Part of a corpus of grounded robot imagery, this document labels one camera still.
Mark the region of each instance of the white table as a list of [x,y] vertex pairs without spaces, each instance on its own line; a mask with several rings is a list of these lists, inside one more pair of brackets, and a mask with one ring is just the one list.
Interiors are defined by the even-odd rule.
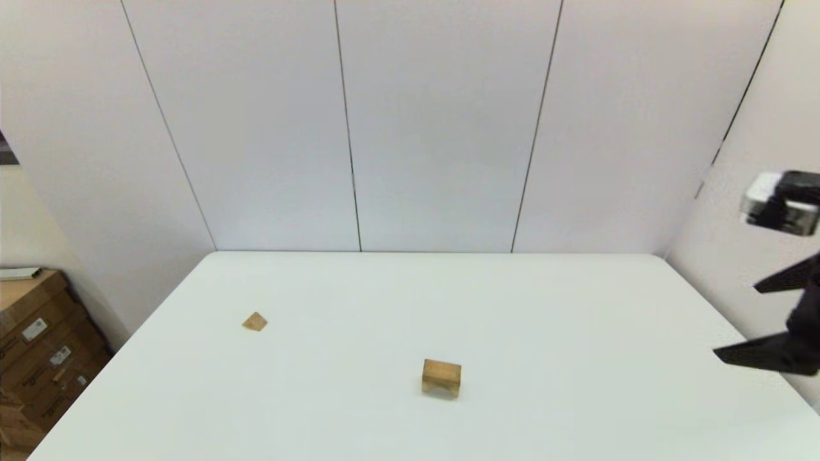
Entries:
[[651,256],[215,253],[30,461],[817,461],[786,382],[713,355],[741,339]]

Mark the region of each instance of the panel seam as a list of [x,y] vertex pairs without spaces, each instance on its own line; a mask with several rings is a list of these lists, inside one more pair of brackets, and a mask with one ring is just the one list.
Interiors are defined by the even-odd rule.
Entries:
[[518,204],[518,216],[515,220],[515,230],[512,232],[512,244],[510,253],[515,251],[515,239],[518,236],[518,225],[521,223],[521,211],[524,208],[524,197],[526,195],[526,182],[530,179],[530,168],[532,167],[532,155],[535,152],[535,142],[538,139],[538,127],[541,124],[541,113],[544,110],[544,100],[547,96],[547,84],[549,83],[549,71],[553,67],[553,57],[555,56],[555,44],[558,42],[558,27],[561,25],[561,13],[563,12],[564,0],[558,5],[558,18],[555,20],[555,32],[553,33],[553,44],[549,49],[549,60],[547,61],[547,72],[544,76],[544,89],[541,91],[541,104],[538,106],[538,117],[535,119],[535,133],[532,135],[532,146],[530,147],[530,159],[526,164],[526,174],[524,175],[524,187],[521,191],[521,201]]
[[344,64],[342,63],[342,38],[339,32],[339,8],[333,0],[333,17],[336,21],[336,44],[339,45],[339,71],[342,75],[342,99],[344,100],[344,126],[348,133],[348,155],[350,156],[350,181],[353,185],[353,210],[356,212],[356,234],[359,242],[359,252],[362,251],[362,228],[358,220],[358,200],[356,198],[356,173],[353,171],[353,143],[350,140],[350,117],[348,116],[348,92],[344,86]]
[[154,97],[154,102],[157,103],[157,109],[159,109],[159,115],[162,117],[162,123],[165,125],[165,130],[168,133],[168,138],[171,139],[171,145],[174,147],[174,153],[176,153],[176,159],[180,162],[180,167],[182,167],[182,173],[185,175],[185,180],[188,181],[188,187],[191,190],[191,195],[194,197],[194,202],[197,204],[197,209],[199,210],[199,216],[203,219],[203,224],[205,225],[205,230],[207,231],[208,237],[211,239],[211,245],[215,250],[218,250],[216,246],[216,241],[213,239],[213,233],[211,233],[211,227],[207,224],[207,219],[205,219],[205,213],[203,212],[202,205],[199,203],[199,198],[197,197],[197,193],[194,191],[194,185],[191,183],[191,178],[188,175],[188,170],[185,169],[185,164],[182,162],[182,157],[180,156],[180,150],[176,147],[176,141],[174,141],[174,135],[171,133],[171,127],[168,125],[168,120],[165,118],[165,112],[162,110],[162,105],[159,103],[159,98],[157,97],[157,91],[154,89],[153,82],[151,81],[151,76],[148,74],[148,67],[145,66],[145,60],[143,59],[143,54],[139,49],[139,44],[137,43],[137,36],[134,34],[134,27],[131,25],[131,19],[128,17],[128,10],[125,9],[125,4],[123,0],[120,0],[120,6],[122,6],[122,12],[125,14],[125,21],[128,23],[128,30],[131,32],[131,38],[134,40],[134,47],[137,49],[137,55],[139,56],[139,62],[143,66],[143,71],[145,72],[145,78],[148,79],[148,86],[151,87],[151,93]]
[[754,75],[758,71],[758,67],[760,67],[760,62],[763,60],[763,55],[766,54],[766,48],[768,47],[768,42],[772,38],[772,34],[774,33],[774,28],[777,25],[777,19],[780,17],[780,12],[783,11],[783,4],[786,0],[780,1],[780,7],[777,8],[777,14],[774,16],[774,21],[772,21],[772,28],[769,29],[769,33],[766,36],[766,41],[763,42],[763,49],[760,50],[760,56],[758,56],[758,61],[754,63],[754,69],[752,69],[752,75],[749,77],[749,82],[746,83],[746,88],[743,90],[743,95],[740,96],[740,101],[737,103],[737,108],[735,109],[735,113],[732,114],[731,120],[729,121],[729,126],[726,128],[726,133],[723,134],[723,139],[721,140],[720,146],[717,148],[717,152],[715,156],[712,157],[712,163],[709,165],[712,166],[715,164],[715,161],[718,159],[718,155],[720,155],[720,149],[723,147],[723,143],[726,142],[726,138],[729,137],[729,131],[731,131],[732,125],[735,124],[735,119],[737,118],[738,112],[740,112],[740,108],[743,106],[743,101],[746,99],[746,94],[749,92],[749,88],[752,86],[752,80],[754,80]]

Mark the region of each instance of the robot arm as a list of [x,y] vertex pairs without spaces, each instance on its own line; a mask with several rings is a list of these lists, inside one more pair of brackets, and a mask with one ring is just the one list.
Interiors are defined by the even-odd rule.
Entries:
[[[763,173],[741,205],[753,226],[794,235],[813,235],[820,217],[820,174],[804,171]],[[820,370],[820,253],[760,281],[760,293],[803,290],[789,315],[787,330],[715,349],[725,363],[813,376]]]

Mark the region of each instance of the white paper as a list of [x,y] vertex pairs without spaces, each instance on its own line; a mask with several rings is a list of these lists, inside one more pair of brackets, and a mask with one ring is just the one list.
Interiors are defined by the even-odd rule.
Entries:
[[23,330],[23,337],[26,341],[31,341],[40,333],[45,331],[46,328],[48,328],[46,321],[42,318],[38,318],[37,320],[31,322],[31,325],[27,326],[25,330]]
[[69,355],[71,355],[71,349],[68,346],[62,346],[48,361],[56,367],[65,362]]

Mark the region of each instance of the small wooden piece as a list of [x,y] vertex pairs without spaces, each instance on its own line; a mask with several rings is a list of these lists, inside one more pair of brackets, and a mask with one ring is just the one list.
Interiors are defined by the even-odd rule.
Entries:
[[263,316],[259,315],[259,313],[252,313],[251,316],[248,317],[248,320],[242,324],[245,328],[249,328],[254,331],[262,331],[262,328],[264,328],[265,325],[267,325],[267,320],[265,320]]
[[435,388],[444,389],[457,398],[461,388],[461,365],[425,359],[421,390],[430,392]]

